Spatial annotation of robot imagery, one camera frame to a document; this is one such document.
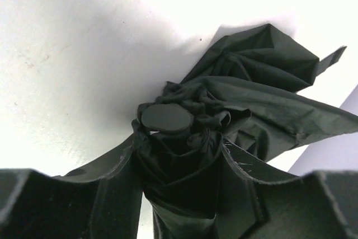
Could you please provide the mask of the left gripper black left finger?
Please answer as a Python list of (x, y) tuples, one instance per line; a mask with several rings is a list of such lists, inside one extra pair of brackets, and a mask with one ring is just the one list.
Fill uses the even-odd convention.
[(136, 238), (142, 189), (132, 138), (65, 176), (1, 170), (2, 238)]

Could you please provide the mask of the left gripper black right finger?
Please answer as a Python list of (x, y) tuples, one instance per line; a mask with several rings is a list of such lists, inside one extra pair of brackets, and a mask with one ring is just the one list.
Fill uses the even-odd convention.
[(223, 143), (220, 238), (356, 238), (357, 172), (295, 176)]

